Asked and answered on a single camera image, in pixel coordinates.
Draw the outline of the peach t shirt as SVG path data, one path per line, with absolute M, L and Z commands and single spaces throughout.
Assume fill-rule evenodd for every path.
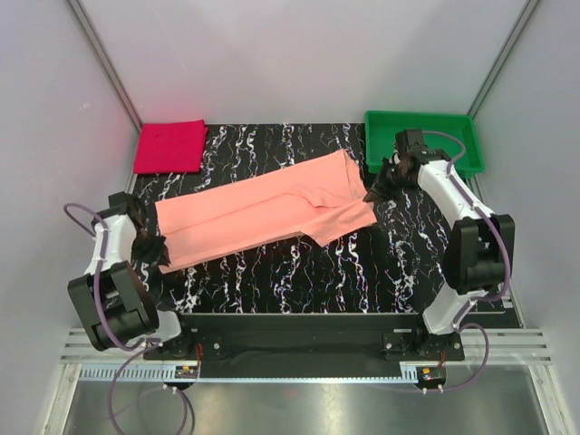
M 345 150 L 157 202 L 168 274 L 291 237 L 324 247 L 375 223 L 359 167 Z

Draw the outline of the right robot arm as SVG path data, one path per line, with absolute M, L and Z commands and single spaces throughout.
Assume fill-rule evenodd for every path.
M 383 159 L 364 200 L 389 200 L 403 188 L 421 189 L 449 224 L 441 289 L 411 332 L 385 351 L 435 360 L 456 343 L 461 322 L 477 303 L 496 302 L 508 291 L 516 227 L 510 215 L 495 213 L 476 197 L 455 170 L 456 159 L 427 145 L 428 134 L 421 129 L 396 133 L 395 153 Z

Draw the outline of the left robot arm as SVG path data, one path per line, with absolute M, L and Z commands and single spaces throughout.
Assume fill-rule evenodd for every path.
M 87 232 L 92 258 L 67 291 L 94 349 L 131 352 L 147 341 L 158 342 L 178 359 L 195 350 L 196 337 L 183 329 L 174 312 L 159 311 L 133 268 L 139 261 L 158 271 L 169 265 L 165 237 L 147 229 L 147 211 L 127 192 L 109 196 L 99 212 L 78 204 L 63 206 L 65 215 Z

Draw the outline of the folded magenta t shirt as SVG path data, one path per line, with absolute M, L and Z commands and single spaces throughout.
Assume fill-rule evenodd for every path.
M 203 120 L 144 124 L 133 172 L 137 175 L 199 172 L 207 132 Z

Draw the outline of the left controller board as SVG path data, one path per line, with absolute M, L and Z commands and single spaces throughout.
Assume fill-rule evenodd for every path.
M 197 365 L 177 365 L 175 367 L 175 379 L 197 380 L 199 378 L 199 367 Z

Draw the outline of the controller board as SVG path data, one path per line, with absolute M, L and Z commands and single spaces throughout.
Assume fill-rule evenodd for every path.
M 199 367 L 197 365 L 177 365 L 175 367 L 175 379 L 197 380 L 199 378 Z
M 423 392 L 427 390 L 442 391 L 446 380 L 447 370 L 445 367 L 423 367 L 418 370 L 416 386 Z

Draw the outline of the right controller board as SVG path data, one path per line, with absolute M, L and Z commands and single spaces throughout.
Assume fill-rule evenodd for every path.
M 445 367 L 423 367 L 418 370 L 416 386 L 423 392 L 427 390 L 442 391 L 446 380 L 447 370 Z

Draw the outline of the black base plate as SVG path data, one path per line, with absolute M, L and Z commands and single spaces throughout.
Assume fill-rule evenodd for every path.
M 185 314 L 183 334 L 152 361 L 201 360 L 224 368 L 282 372 L 385 374 L 402 362 L 462 362 L 461 340 L 435 360 L 387 355 L 409 334 L 416 314 Z

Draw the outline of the left aluminium corner post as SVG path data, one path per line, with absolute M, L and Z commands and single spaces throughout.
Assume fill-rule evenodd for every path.
M 92 19 L 89 17 L 85 6 L 82 1 L 79 0 L 66 0 L 65 3 L 71 10 L 76 23 L 80 26 L 82 34 L 87 40 L 97 63 L 100 65 L 109 85 L 112 87 L 112 90 L 128 116 L 132 126 L 136 131 L 141 131 L 143 125 L 141 117 L 123 85 L 121 77 L 117 73 L 111 57 L 108 55 L 106 47 L 99 36 Z

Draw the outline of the aluminium corner post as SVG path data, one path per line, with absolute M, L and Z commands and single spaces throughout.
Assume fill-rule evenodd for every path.
M 475 120 L 482 109 L 487 97 L 491 93 L 499 76 L 506 67 L 508 60 L 513 52 L 517 49 L 519 41 L 522 39 L 525 31 L 533 20 L 538 8 L 543 4 L 542 0 L 526 0 L 523 4 L 515 22 L 509 30 L 506 39 L 501 45 L 491 67 L 489 68 L 482 84 L 479 86 L 467 112 Z
M 92 19 L 89 17 L 85 6 L 82 1 L 79 0 L 66 0 L 65 3 L 71 10 L 76 23 L 80 26 L 82 34 L 87 40 L 97 63 L 100 65 L 109 85 L 112 87 L 112 90 L 128 116 L 132 126 L 136 131 L 141 131 L 143 125 L 141 117 L 123 85 L 121 77 L 117 73 L 111 57 L 108 55 L 106 47 L 99 36 Z

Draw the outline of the aluminium front rail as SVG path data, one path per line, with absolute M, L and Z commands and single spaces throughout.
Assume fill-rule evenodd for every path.
M 535 329 L 488 329 L 488 364 L 549 365 L 551 354 L 545 338 Z M 484 356 L 485 341 L 479 330 L 468 329 L 460 337 L 466 363 L 478 362 Z M 129 357 L 123 350 L 99 352 L 93 349 L 86 333 L 73 328 L 61 352 L 60 363 L 121 363 Z

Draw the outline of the right aluminium corner post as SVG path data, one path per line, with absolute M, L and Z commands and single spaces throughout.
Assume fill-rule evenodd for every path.
M 515 22 L 509 30 L 506 39 L 501 45 L 491 67 L 489 68 L 482 84 L 479 86 L 467 112 L 475 120 L 482 109 L 487 97 L 491 93 L 499 76 L 506 67 L 508 60 L 513 52 L 517 49 L 519 41 L 522 39 L 525 31 L 533 20 L 538 8 L 543 4 L 542 0 L 526 0 L 523 4 Z

